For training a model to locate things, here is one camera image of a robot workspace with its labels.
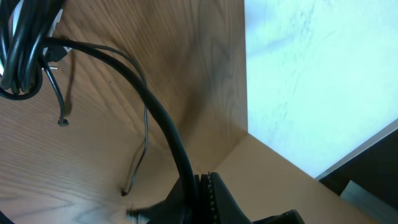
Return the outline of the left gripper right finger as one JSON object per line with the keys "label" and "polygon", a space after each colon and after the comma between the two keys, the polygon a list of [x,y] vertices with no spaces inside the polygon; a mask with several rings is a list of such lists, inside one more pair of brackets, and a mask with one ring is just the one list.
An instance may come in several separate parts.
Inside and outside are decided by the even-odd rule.
{"label": "left gripper right finger", "polygon": [[219,173],[202,174],[201,190],[201,223],[209,224],[251,224],[239,208]]}

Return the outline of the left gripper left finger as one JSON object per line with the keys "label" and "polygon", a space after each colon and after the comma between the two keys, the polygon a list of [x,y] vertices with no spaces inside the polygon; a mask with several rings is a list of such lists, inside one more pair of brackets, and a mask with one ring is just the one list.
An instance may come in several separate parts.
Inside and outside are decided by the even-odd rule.
{"label": "left gripper left finger", "polygon": [[185,204],[180,179],[176,181],[165,200],[150,207],[129,209],[126,211],[126,219],[133,223],[199,223],[194,211]]}

